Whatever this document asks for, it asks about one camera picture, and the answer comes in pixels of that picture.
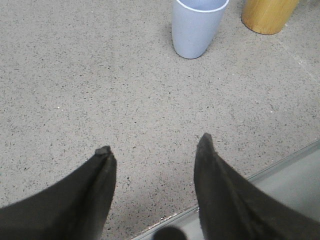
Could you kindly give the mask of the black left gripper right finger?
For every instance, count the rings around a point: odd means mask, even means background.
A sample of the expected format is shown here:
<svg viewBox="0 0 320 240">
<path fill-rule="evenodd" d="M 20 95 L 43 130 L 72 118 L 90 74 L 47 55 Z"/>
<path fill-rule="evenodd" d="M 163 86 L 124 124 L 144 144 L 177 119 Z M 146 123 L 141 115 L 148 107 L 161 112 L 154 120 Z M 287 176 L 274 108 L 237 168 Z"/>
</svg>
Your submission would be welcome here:
<svg viewBox="0 0 320 240">
<path fill-rule="evenodd" d="M 320 223 L 259 190 L 216 152 L 204 133 L 193 181 L 206 240 L 318 240 Z"/>
</svg>

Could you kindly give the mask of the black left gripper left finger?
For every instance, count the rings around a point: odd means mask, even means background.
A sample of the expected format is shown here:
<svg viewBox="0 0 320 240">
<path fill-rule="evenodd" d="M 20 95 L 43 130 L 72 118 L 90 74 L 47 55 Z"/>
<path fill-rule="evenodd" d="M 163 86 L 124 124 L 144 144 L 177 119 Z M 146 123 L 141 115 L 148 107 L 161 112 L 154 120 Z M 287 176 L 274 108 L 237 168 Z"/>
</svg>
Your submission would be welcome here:
<svg viewBox="0 0 320 240">
<path fill-rule="evenodd" d="M 98 240 L 113 200 L 117 161 L 109 146 L 70 175 L 0 209 L 2 240 Z"/>
</svg>

